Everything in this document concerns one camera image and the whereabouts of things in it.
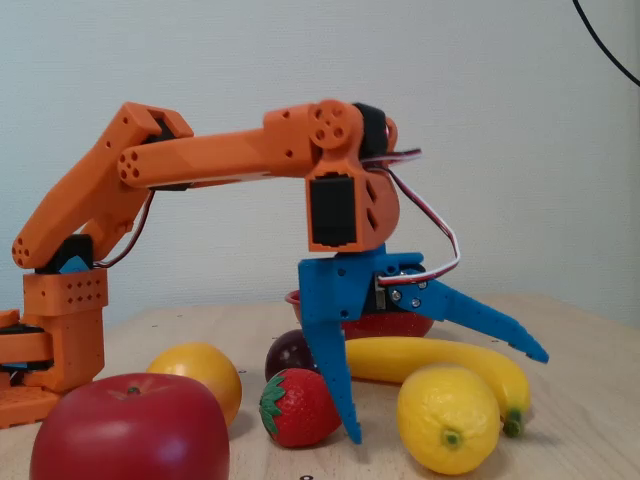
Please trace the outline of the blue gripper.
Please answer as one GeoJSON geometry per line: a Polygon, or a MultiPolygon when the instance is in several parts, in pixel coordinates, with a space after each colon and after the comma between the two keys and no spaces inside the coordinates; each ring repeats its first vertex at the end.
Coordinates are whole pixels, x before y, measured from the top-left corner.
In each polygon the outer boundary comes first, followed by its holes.
{"type": "Polygon", "coordinates": [[[549,361],[546,350],[517,320],[437,280],[389,288],[379,284],[381,277],[424,272],[423,260],[418,252],[389,253],[382,245],[366,252],[337,253],[298,264],[303,333],[354,444],[362,443],[362,432],[353,402],[344,334],[339,323],[316,323],[320,320],[353,323],[364,315],[401,308],[504,341],[540,363],[549,361]]]}

